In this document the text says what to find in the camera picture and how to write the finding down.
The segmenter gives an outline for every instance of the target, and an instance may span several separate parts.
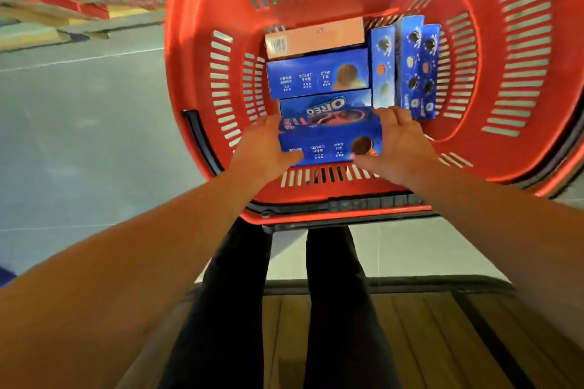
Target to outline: barcode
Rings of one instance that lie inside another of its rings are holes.
[[[270,40],[270,48],[272,49],[273,53],[285,53],[288,51],[286,38],[282,37],[281,39]]]

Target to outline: blue box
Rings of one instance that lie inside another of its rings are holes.
[[[381,122],[371,108],[352,108],[280,123],[282,151],[302,149],[296,166],[353,160],[356,154],[381,153]]]
[[[312,116],[352,107],[371,106],[371,90],[332,92],[280,100],[284,118]]]
[[[368,39],[373,107],[395,105],[395,26],[373,28]]]
[[[406,16],[398,20],[395,31],[395,104],[409,109],[412,117],[419,117],[422,100],[419,63],[423,24],[422,15]]]
[[[272,100],[369,88],[367,50],[350,49],[266,63]]]
[[[436,83],[438,81],[438,53],[440,51],[440,25],[429,24],[422,28],[420,75],[422,77],[422,108],[420,119],[436,116]]]

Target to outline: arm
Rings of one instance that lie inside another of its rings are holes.
[[[281,152],[279,122],[252,125],[220,176],[70,246],[1,290],[3,387],[114,387],[245,205],[302,159]]]
[[[408,111],[378,114],[383,154],[355,163],[427,200],[527,304],[584,347],[584,212],[445,166]]]

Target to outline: oreo logo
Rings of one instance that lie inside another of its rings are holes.
[[[322,114],[323,112],[331,112],[342,108],[347,100],[344,97],[337,97],[331,102],[323,103],[321,105],[312,106],[306,110],[306,114],[311,116],[315,114]]]

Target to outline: leg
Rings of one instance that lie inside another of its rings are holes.
[[[310,230],[312,300],[305,389],[400,388],[347,226]]]
[[[237,219],[205,272],[160,389],[263,387],[262,296],[272,236]]]

